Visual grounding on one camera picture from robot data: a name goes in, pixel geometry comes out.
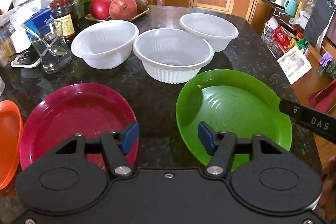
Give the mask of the person right hand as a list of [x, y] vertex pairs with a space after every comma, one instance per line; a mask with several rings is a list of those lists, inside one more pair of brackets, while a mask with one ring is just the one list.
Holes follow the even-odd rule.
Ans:
[[328, 220], [335, 218], [335, 156], [332, 156], [323, 170], [322, 195], [319, 206]]

